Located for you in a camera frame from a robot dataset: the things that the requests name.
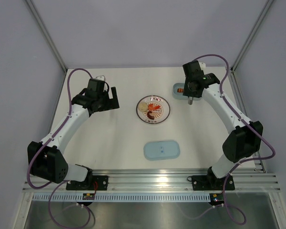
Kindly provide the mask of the dark red sausage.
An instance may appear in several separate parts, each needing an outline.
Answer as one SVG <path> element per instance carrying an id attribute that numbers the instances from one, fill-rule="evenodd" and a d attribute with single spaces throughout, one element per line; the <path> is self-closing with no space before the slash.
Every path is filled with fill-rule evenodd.
<path id="1" fill-rule="evenodd" d="M 148 111 L 146 115 L 147 115 L 147 117 L 148 117 L 149 119 L 151 119 L 151 120 L 154 120 L 154 119 L 155 119 L 155 117 L 154 117 L 152 111 Z"/>

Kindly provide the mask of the red shrimp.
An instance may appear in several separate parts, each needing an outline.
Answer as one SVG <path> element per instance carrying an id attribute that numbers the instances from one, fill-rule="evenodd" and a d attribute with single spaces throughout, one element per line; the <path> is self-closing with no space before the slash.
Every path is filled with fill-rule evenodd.
<path id="1" fill-rule="evenodd" d="M 162 106 L 159 104 L 150 103 L 148 104 L 148 111 L 151 112 L 160 112 Z"/>

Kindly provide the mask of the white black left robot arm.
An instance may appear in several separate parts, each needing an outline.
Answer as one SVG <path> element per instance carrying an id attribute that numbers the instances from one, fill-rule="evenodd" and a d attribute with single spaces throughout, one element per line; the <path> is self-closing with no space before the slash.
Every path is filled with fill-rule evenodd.
<path id="1" fill-rule="evenodd" d="M 63 181 L 76 181 L 83 190 L 93 186 L 90 169 L 85 166 L 68 164 L 63 153 L 79 127 L 94 113 L 118 109 L 119 101 L 115 87 L 99 79 L 90 79 L 88 86 L 70 99 L 65 117 L 41 141 L 32 141 L 28 148 L 27 182 L 36 188 L 30 176 L 59 184 Z"/>

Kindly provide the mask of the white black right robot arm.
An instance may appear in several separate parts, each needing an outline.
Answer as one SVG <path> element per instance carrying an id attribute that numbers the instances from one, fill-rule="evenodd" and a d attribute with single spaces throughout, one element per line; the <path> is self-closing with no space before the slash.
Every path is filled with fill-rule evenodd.
<path id="1" fill-rule="evenodd" d="M 231 169 L 243 159 L 250 159 L 261 145 L 263 132 L 259 121 L 243 115 L 222 89 L 215 74 L 205 74 L 202 64 L 191 61 L 183 65 L 185 74 L 183 95 L 189 102 L 202 98 L 214 109 L 225 125 L 228 137 L 222 145 L 223 154 L 205 176 L 192 176 L 194 190 L 220 190 Z"/>

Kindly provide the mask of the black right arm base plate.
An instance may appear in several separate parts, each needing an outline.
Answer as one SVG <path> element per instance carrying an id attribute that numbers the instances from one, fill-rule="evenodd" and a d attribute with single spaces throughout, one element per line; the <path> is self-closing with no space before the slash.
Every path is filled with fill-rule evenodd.
<path id="1" fill-rule="evenodd" d="M 224 178 L 209 177 L 208 175 L 188 176 L 194 191 L 223 191 Z"/>

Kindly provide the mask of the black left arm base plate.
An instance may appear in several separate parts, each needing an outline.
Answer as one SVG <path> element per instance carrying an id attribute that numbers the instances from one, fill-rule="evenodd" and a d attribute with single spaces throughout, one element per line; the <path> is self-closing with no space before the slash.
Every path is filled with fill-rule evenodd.
<path id="1" fill-rule="evenodd" d="M 67 183 L 66 190 L 72 191 L 106 191 L 108 187 L 108 176 L 88 175 L 83 182 L 71 181 Z"/>

